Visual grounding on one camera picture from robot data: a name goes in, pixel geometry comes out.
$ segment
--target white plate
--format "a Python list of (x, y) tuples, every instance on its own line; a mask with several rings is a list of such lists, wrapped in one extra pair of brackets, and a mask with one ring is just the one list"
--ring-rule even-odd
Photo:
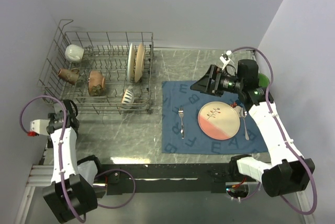
[(130, 82), (131, 79), (134, 78), (134, 57), (135, 57), (135, 49), (132, 43), (129, 47), (129, 55), (128, 55), (128, 68), (127, 68), (127, 81)]
[(138, 82), (141, 79), (143, 75), (143, 70), (144, 70), (144, 47), (143, 44), (140, 43), (136, 55), (136, 67), (134, 77), (135, 82)]
[(217, 140), (230, 139), (240, 129), (239, 115), (223, 102), (204, 105), (199, 111), (198, 123), (206, 135)]

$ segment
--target white wall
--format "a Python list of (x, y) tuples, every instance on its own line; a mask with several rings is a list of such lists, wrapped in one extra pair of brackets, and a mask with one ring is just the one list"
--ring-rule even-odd
[[(31, 165), (38, 162), (45, 137), (27, 137), (19, 126), (19, 113), (36, 88), (42, 61), (55, 32), (53, 21), (42, 0), (0, 0), (0, 208), (1, 223), (13, 223)], [(43, 117), (42, 101), (25, 114), (29, 121)]]
[[(334, 1), (284, 0), (259, 46), (274, 69), (271, 92), (282, 121), (315, 163), (315, 215), (324, 224), (335, 218)], [(261, 71), (266, 70), (263, 62)]]
[(282, 0), (44, 0), (74, 29), (153, 31), (155, 46), (258, 46)]

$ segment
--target ceramic cup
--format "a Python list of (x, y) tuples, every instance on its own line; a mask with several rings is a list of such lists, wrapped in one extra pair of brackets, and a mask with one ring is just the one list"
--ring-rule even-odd
[(59, 69), (57, 76), (60, 79), (63, 79), (65, 82), (75, 85), (75, 83), (77, 82), (79, 78), (79, 69), (78, 68), (74, 68), (71, 70)]
[(100, 71), (91, 71), (88, 78), (88, 93), (91, 97), (100, 96), (106, 88), (105, 78)]
[[(134, 103), (134, 100), (135, 100), (134, 92), (131, 89), (126, 89), (121, 103), (123, 105), (129, 105), (129, 104)], [(127, 106), (122, 106), (121, 108), (122, 109), (127, 109), (127, 108), (129, 108), (129, 106), (128, 107)]]
[(65, 50), (65, 58), (72, 63), (80, 63), (83, 60), (84, 49), (74, 44), (67, 46)]

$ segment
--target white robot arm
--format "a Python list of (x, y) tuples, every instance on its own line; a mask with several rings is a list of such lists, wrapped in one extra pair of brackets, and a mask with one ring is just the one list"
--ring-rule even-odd
[[(227, 66), (229, 57), (226, 55), (220, 59), (224, 66)], [(261, 182), (264, 190), (271, 197), (306, 189), (309, 177), (297, 156), (302, 159), (304, 157), (287, 134), (269, 93), (272, 111), (270, 112), (265, 98), (266, 87), (259, 87), (258, 65), (254, 60), (240, 60), (236, 76), (230, 75), (225, 68), (212, 64), (207, 73), (194, 83), (191, 89), (214, 96), (222, 96), (224, 92), (237, 93), (239, 100), (244, 104), (262, 134), (269, 150), (271, 163), (258, 161), (250, 155), (234, 156), (229, 163), (230, 174), (247, 175)], [(281, 126), (286, 141), (283, 141), (283, 135), (274, 118)], [(313, 172), (315, 169), (313, 161), (311, 159), (304, 159), (304, 161)]]
[[(53, 144), (54, 165), (51, 185), (43, 188), (42, 191), (45, 201), (60, 223), (74, 218), (73, 212), (68, 207), (69, 204), (64, 201), (61, 174), (64, 175), (66, 192), (71, 205), (75, 206), (78, 215), (84, 215), (98, 206), (93, 182), (101, 167), (98, 158), (94, 155), (77, 161), (75, 151), (79, 128), (79, 122), (76, 119), (77, 110), (76, 113), (73, 112), (74, 103), (70, 100), (63, 100), (63, 103), (66, 108), (65, 112), (55, 108), (56, 113), (49, 114), (48, 120), (38, 119), (30, 123), (30, 132), (50, 136)], [(67, 115), (66, 128), (62, 144), (59, 145), (64, 113)], [(60, 147), (62, 148), (61, 158), (59, 156)], [(60, 170), (59, 160), (63, 161), (62, 170)]]

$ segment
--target brown cup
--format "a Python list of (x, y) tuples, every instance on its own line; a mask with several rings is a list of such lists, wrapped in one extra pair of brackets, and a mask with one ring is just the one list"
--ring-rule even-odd
[(100, 71), (91, 71), (88, 79), (88, 93), (91, 97), (100, 96), (105, 90), (105, 78)]
[(57, 75), (60, 79), (63, 79), (65, 82), (75, 85), (75, 83), (79, 78), (79, 69), (78, 68), (73, 68), (71, 70), (59, 69)]

